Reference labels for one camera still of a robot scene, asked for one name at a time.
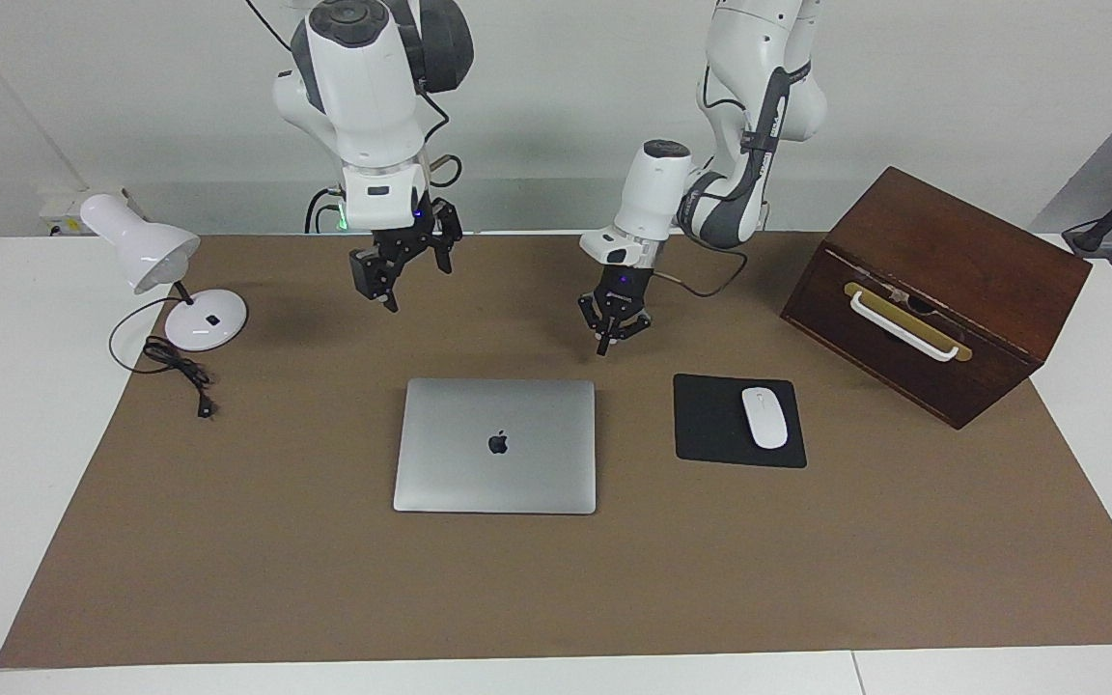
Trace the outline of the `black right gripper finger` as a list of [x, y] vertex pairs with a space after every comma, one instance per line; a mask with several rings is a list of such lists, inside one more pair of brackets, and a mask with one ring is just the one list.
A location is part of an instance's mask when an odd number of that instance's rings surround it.
[[383, 302], [389, 312], [398, 312], [394, 289], [403, 269], [413, 260], [410, 247], [396, 249], [374, 245], [367, 249], [353, 249], [348, 260], [354, 289], [374, 302]]
[[463, 238], [459, 214], [454, 203], [444, 198], [431, 201], [430, 246], [435, 251], [437, 267], [444, 274], [451, 274], [451, 250]]

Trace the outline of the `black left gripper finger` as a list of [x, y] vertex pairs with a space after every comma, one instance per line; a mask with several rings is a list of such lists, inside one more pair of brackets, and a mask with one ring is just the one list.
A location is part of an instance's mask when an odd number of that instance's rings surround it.
[[619, 304], [610, 309], [610, 342], [623, 342], [649, 329], [652, 317], [644, 304]]
[[578, 298], [578, 307], [580, 309], [584, 321], [586, 321], [590, 331], [596, 335], [597, 348], [596, 354], [598, 356], [605, 356], [608, 353], [612, 344], [612, 321], [610, 318], [604, 318], [600, 312], [597, 312], [597, 302], [595, 296], [590, 292], [582, 294]]

